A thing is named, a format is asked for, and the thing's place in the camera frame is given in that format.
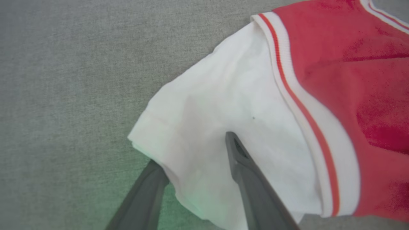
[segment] white sleeve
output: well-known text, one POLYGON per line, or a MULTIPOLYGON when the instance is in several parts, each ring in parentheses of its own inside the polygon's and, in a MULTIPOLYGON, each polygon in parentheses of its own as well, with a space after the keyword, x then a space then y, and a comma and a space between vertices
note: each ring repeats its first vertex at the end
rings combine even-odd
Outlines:
POLYGON ((128 137, 164 168, 187 209, 221 228, 247 229, 230 174, 227 131, 239 136, 297 222, 304 213, 321 214, 308 146, 254 22, 163 86, 128 137))

